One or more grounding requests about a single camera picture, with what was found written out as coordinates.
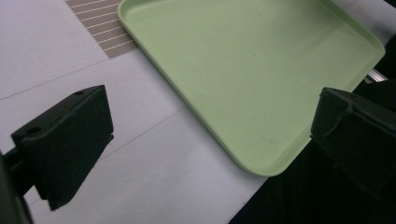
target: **light green tray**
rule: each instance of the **light green tray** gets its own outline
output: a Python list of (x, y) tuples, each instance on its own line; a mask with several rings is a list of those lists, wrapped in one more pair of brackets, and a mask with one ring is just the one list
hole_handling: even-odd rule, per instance
[(120, 20), (245, 170), (278, 175), (323, 87), (352, 91), (381, 43), (328, 0), (124, 0)]

